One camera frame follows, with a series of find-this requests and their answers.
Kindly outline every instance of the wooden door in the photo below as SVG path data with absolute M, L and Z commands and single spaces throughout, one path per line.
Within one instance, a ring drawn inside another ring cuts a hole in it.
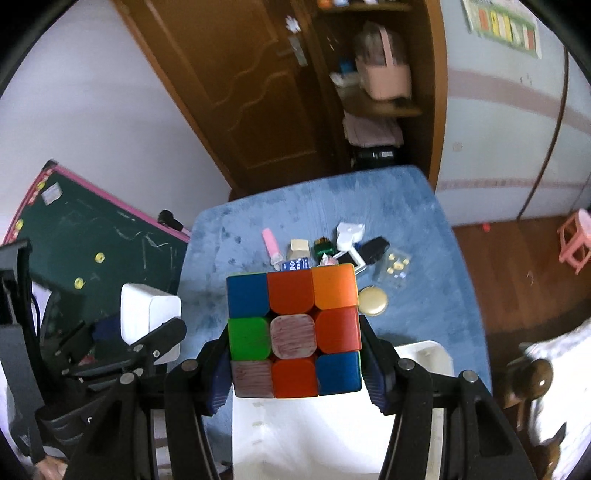
M 233 187 L 256 193 L 337 173 L 316 74 L 291 49 L 289 0 L 115 3 Z

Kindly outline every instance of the white wall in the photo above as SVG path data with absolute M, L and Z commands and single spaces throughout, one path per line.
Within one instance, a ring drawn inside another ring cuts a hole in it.
M 0 241 L 51 158 L 189 228 L 230 192 L 109 0 L 74 4 L 0 98 Z
M 452 225 L 514 220 L 547 155 L 564 82 L 564 47 L 541 22 L 542 58 L 470 33 L 462 0 L 441 0 L 449 98 L 437 198 Z M 591 171 L 591 137 L 571 126 L 591 118 L 589 85 L 573 61 L 566 121 L 526 216 L 567 213 Z
M 591 203 L 591 121 L 589 128 L 569 125 L 573 114 L 591 115 L 591 86 L 569 55 L 569 90 L 556 145 L 523 218 L 564 215 Z

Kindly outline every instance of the robotic arm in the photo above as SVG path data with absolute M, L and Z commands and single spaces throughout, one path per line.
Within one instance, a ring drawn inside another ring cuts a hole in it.
M 362 372 L 371 401 L 396 415 L 379 480 L 423 480 L 434 408 L 445 409 L 440 479 L 534 480 L 515 433 L 478 376 L 431 374 L 378 339 L 364 316 Z M 166 376 L 122 374 L 101 402 L 64 480 L 151 480 L 149 415 L 164 408 L 175 480 L 217 480 L 202 416 L 214 415 L 230 392 L 228 332 L 205 344 Z

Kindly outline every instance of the hand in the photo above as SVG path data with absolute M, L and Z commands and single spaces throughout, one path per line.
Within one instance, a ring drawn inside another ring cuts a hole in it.
M 48 455 L 36 464 L 36 467 L 35 480 L 63 480 L 67 465 L 62 460 Z

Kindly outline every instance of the pink tube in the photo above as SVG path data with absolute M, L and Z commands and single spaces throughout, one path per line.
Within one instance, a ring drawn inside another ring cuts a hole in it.
M 267 247 L 267 252 L 269 252 L 269 258 L 271 259 L 271 265 L 273 265 L 276 269 L 276 265 L 281 264 L 283 262 L 283 254 L 279 250 L 279 245 L 277 245 L 277 240 L 275 239 L 275 235 L 271 232 L 270 228 L 265 228 L 262 231 L 262 238 L 265 241 L 265 246 Z

